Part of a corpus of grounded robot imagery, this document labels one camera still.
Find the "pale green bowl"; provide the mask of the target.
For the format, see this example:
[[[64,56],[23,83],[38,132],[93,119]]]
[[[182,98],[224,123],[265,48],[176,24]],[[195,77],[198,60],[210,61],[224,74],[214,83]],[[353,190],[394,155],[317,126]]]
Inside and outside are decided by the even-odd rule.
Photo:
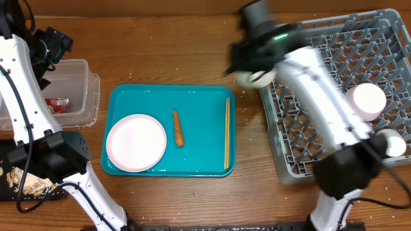
[[[258,71],[258,72],[248,72],[248,71],[236,71],[234,73],[236,81],[243,87],[247,88],[262,88],[271,84],[275,77],[277,76],[277,69],[272,69],[270,71]]]

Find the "red snack wrapper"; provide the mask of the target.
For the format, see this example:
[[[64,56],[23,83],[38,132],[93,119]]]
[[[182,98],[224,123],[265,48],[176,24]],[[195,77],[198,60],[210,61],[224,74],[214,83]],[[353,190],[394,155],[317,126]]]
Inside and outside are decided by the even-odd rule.
[[[68,112],[69,98],[49,98],[45,99],[46,105],[54,108],[54,114],[63,114]]]

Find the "white napkin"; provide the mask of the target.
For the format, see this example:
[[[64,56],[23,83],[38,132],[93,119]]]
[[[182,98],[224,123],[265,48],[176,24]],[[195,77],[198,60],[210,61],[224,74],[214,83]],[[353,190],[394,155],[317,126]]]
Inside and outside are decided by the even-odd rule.
[[[55,112],[54,112],[54,108],[53,108],[52,106],[47,105],[47,107],[48,107],[48,109],[49,109],[49,111],[50,111],[51,114],[54,114],[54,113],[55,113]]]

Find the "grey dish rack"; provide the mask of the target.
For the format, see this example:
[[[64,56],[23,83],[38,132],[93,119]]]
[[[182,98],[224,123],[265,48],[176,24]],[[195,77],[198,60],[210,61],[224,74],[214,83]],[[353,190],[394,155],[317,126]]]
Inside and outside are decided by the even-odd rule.
[[[385,159],[391,166],[410,163],[410,35],[393,9],[341,15],[299,26],[319,48],[342,92],[362,84],[377,85],[386,95],[381,115],[369,124],[375,132],[391,129],[405,140],[406,151]],[[279,80],[261,88],[268,139],[277,176],[284,184],[313,179],[314,163],[327,155],[318,129],[310,123],[297,96]]]

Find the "small white round plate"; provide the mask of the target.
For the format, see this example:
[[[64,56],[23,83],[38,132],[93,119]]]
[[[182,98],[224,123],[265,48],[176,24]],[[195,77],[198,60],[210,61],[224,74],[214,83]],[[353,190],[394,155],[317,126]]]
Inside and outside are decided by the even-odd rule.
[[[345,98],[364,121],[377,119],[387,104],[385,93],[372,83],[362,83],[350,88],[345,93]]]

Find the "large white round plate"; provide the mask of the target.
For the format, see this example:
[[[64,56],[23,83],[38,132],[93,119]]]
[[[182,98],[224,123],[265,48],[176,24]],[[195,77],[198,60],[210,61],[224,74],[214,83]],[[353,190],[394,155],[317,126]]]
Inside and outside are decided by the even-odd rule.
[[[120,119],[106,138],[106,152],[120,170],[139,173],[154,167],[167,147],[167,135],[162,124],[145,114],[128,115]]]

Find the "rice and food scraps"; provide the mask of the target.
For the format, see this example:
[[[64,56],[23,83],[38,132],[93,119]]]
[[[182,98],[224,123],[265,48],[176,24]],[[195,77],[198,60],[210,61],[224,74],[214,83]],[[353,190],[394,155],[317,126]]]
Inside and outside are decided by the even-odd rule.
[[[22,174],[23,170],[18,167],[13,167],[11,170],[6,170],[5,167],[1,167],[1,192],[9,192],[16,195],[19,192]],[[57,185],[53,184],[48,178],[41,179],[28,173],[23,187],[23,195],[38,198],[39,196],[45,195],[50,190],[55,189],[56,186]]]

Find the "white upside-down cup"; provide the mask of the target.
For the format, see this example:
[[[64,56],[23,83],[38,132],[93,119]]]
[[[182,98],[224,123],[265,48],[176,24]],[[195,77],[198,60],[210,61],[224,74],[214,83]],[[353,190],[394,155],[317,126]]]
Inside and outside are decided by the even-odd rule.
[[[392,129],[383,129],[376,133],[384,135],[387,140],[386,155],[388,157],[399,157],[407,150],[407,144],[400,134]]]

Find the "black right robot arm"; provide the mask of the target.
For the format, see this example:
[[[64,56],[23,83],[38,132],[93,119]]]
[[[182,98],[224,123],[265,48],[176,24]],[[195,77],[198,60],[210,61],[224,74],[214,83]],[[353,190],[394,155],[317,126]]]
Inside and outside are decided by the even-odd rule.
[[[274,80],[297,96],[317,127],[329,155],[313,168],[320,195],[305,230],[363,230],[347,215],[381,170],[389,141],[376,134],[338,90],[320,51],[309,45],[298,24],[276,24],[263,1],[238,12],[243,39],[231,46],[227,74],[244,87],[262,88]]]

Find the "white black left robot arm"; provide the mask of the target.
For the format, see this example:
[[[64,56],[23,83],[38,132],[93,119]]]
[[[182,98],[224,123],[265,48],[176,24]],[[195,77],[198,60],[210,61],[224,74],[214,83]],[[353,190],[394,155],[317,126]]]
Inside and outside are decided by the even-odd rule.
[[[15,146],[6,154],[11,166],[22,169],[16,206],[21,213],[40,207],[49,197],[65,190],[92,219],[97,230],[137,230],[137,225],[98,180],[91,152],[80,132],[64,131],[42,90],[43,78],[54,71],[71,37],[53,29],[27,27],[18,1],[1,1],[1,95],[12,120]],[[47,178],[56,185],[30,208],[21,205],[27,175]]]

